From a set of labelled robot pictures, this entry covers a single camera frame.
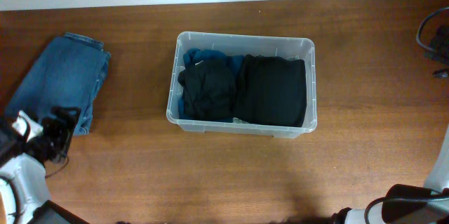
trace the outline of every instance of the wood grain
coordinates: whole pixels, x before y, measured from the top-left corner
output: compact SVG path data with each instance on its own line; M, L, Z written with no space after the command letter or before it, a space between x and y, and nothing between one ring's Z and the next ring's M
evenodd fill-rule
M289 0L0 12L0 100L52 37L101 40L112 59L91 134L48 179L91 223L267 223L364 208L422 185L449 123L443 66L415 42L449 0ZM440 18L429 23L424 40ZM166 118L182 31L307 37L316 45L318 128L294 140L187 133Z

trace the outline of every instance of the storage box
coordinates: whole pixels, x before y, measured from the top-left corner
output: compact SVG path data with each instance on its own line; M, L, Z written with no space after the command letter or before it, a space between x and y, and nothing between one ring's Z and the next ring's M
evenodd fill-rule
M214 49L228 56L263 55L280 56L289 60L303 59L306 66L307 109L302 127L266 126L258 124L224 123L179 119L178 100L182 98L182 86L177 76L184 70L182 56L190 48ZM306 38L256 37L233 34L208 34L182 32L177 37L175 62L171 76L170 95L167 104L167 119L178 124L185 131L216 131L226 133L247 133L283 138L296 138L302 133L312 132L317 125L315 45Z

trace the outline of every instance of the clear plastic container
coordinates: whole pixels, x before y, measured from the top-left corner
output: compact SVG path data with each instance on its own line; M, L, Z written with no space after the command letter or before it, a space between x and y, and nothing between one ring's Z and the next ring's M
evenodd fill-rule
M214 49L228 56L263 55L280 56L287 59L303 59L306 66L307 108L302 127L266 126L258 124L224 123L179 119L178 100L182 97L182 86L177 76L184 70L182 56L190 48ZM316 117L316 77L315 45L306 38L257 37L233 34L208 34L182 32L177 37L175 62L171 76L170 95L167 104L167 119L178 124L185 131L225 132L258 134L282 138L296 138L302 133L312 132L317 125Z

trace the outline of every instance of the cable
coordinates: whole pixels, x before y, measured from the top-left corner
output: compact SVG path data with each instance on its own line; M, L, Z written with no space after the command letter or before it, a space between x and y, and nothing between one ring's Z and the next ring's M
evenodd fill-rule
M0 180L5 181L6 185L9 185L11 187L11 190L13 191L13 196L14 196L14 201L15 201L15 213L12 214L14 216L14 221L13 224L17 224L19 223L19 218L18 216L20 216L20 206L19 206L19 194L18 191L15 189L14 185L11 182L11 179L0 175Z
M369 203L369 205L365 209L365 213L363 217L365 218L365 223L370 224L368 220L368 215L370 210L379 203L388 203L388 202L406 202L406 203L429 203L429 202L439 202L449 200L449 195L444 196L435 196L435 197L427 197L427 198L401 198L401 197L381 197L379 199L374 200Z
M67 160L67 161L65 162L65 164L62 165L62 166L61 166L58 170L56 170L55 172L50 173L50 174L48 174L48 175L45 175L45 179L51 178L52 176L58 174L61 170L63 170L65 167L67 167L67 165L69 165L70 158L69 158L68 156L65 156L65 158L66 158L66 160Z
M431 15L427 16L427 17L421 22L420 28L418 28L418 33L416 34L416 42L417 42L422 48L424 48L425 50L427 50L427 51L429 51L429 52L432 52L432 53L438 53L438 51L437 51L435 48L431 48L431 47L429 47L429 46L427 46L427 45L424 45L424 44L421 42L420 37L421 37L422 29L423 29L424 26L426 25L426 22L427 22L427 21L429 21L429 20L430 20L431 18L433 18L435 15L438 15L438 14L440 14L442 11L446 11L446 10L449 10L449 6L448 6L448 7L441 8L441 9L437 10L436 12L432 13Z

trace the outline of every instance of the folded clothing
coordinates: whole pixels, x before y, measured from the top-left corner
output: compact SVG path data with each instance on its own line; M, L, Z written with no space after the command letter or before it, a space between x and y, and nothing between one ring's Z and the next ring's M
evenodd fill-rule
M53 106L77 107L81 115L74 135L87 134L110 58L101 41L72 33L54 38L14 93L5 115L16 117L23 110L41 123Z
M215 50L210 50L210 49L205 49L205 50L200 50L197 48L191 48L189 49L182 57L182 59L184 60L184 65L186 67L186 70L183 71L184 73L180 73L181 74L186 74L187 69L189 69L190 67L195 67L197 64L200 65L203 61L209 61L209 60L221 60L224 64L220 65L215 65L215 67L221 67L221 70L226 71L224 68L222 68L222 66L225 66L227 69L230 70L233 78L234 78L234 84L232 88L235 88L235 78L237 77L237 74L240 71L240 67L241 64L243 62L243 59L245 58L244 55L235 55L235 56L226 56L224 53L220 52L220 51L215 51ZM199 69L201 71L205 70L204 66L206 65L202 65L202 67ZM182 77L182 81L186 82L189 81L190 79L196 78L198 76L200 76L200 74L192 74L192 72L195 69L190 69L189 74L187 75L187 77L184 75ZM202 74L202 77L207 77L210 73L206 73L206 72L199 72ZM226 86L229 83L225 83L223 84L221 81L229 81L230 79L224 77L223 79L220 78L210 78L208 79L208 84L212 84L212 85L216 85L216 86ZM211 119L210 117L203 117L204 116L204 111L198 107L198 105L195 105L192 103L192 99L189 100L189 97L186 97L186 92L189 92L188 88L190 88L191 86L185 86L183 85L183 83L181 83L180 77L178 76L178 82L184 87L184 93L182 94L182 97L179 99L178 101L178 112L180 115L180 119L199 119L199 120L213 120L213 121L219 121L219 122L232 122L232 115L227 116L227 117L216 117L216 115L218 115L219 113L213 113L212 116L215 119ZM195 83L199 83L202 82L203 79L196 79ZM194 84L194 88L195 90L193 90L194 93L197 93L198 91L198 86ZM213 91L213 89L207 89L207 88L203 88L200 90L200 92L202 93L203 96L207 97L215 97L215 95L217 95L217 93L215 91ZM218 105L218 107L224 105L223 100L219 101L217 104L213 104L210 103L209 105L207 105L207 110L212 110L214 105ZM198 113L195 112L195 110L193 109L193 107L196 107L197 109L199 108Z
M253 124L302 126L306 107L303 60L245 57L237 77L235 117Z
M232 117L236 82L222 59L204 60L186 67L177 80L184 87L184 113L194 119Z

